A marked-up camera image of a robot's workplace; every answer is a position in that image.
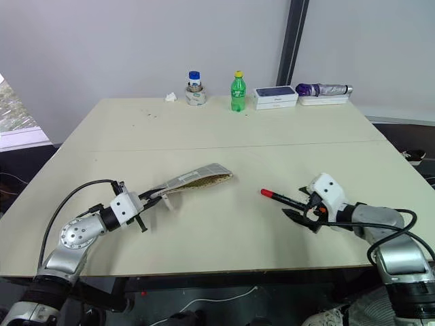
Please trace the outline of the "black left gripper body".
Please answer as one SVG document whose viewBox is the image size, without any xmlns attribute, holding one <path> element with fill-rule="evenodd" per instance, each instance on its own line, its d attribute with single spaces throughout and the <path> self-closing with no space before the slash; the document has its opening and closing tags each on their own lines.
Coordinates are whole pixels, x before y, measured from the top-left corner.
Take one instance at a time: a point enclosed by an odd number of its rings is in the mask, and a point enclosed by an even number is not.
<svg viewBox="0 0 435 326">
<path fill-rule="evenodd" d="M 137 224 L 139 225 L 141 232 L 144 233 L 147 231 L 147 228 L 140 216 L 140 214 L 145 210 L 144 209 L 144 203 L 142 202 L 142 199 L 140 198 L 140 196 L 137 196 L 136 199 L 136 203 L 137 203 L 137 214 L 134 216 L 134 220 L 137 222 Z"/>
</svg>

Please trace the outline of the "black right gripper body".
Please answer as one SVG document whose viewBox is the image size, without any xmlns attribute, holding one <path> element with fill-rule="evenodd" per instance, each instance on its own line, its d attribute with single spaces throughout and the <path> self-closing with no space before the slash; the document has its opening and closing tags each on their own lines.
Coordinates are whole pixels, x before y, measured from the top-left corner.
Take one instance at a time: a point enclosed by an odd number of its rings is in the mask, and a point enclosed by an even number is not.
<svg viewBox="0 0 435 326">
<path fill-rule="evenodd" d="M 327 222 L 327 209 L 322 203 L 322 198 L 313 192 L 308 199 L 304 209 L 304 218 L 308 223 L 308 228 L 313 233 L 318 233 L 324 222 Z"/>
</svg>

